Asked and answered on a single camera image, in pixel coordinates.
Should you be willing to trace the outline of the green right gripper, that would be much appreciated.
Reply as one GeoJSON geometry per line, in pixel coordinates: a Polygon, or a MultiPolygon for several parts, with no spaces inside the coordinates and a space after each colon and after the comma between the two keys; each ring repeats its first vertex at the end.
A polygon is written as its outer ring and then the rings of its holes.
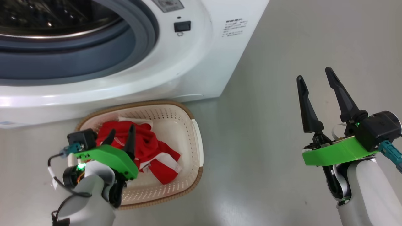
{"type": "MultiPolygon", "coordinates": [[[[341,111],[342,122],[353,120],[361,122],[368,117],[366,110],[360,110],[347,92],[332,68],[326,67],[326,77],[334,90],[341,111]]],[[[313,133],[313,142],[302,150],[302,157],[307,166],[332,166],[360,160],[375,155],[378,150],[369,152],[356,139],[355,135],[331,141],[323,132],[323,123],[317,115],[309,99],[309,90],[302,75],[296,78],[300,103],[301,119],[304,133],[313,133]]]]}

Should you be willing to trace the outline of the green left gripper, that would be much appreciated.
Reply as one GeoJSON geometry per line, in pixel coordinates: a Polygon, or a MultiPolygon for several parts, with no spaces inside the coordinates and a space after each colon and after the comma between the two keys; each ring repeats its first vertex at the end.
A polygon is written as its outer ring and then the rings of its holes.
{"type": "Polygon", "coordinates": [[[101,146],[74,154],[80,160],[95,160],[112,170],[116,170],[125,176],[126,180],[137,178],[139,169],[134,163],[135,159],[135,125],[131,125],[128,130],[128,137],[124,146],[124,151],[110,146],[115,138],[116,130],[112,129],[104,139],[101,146]]]}

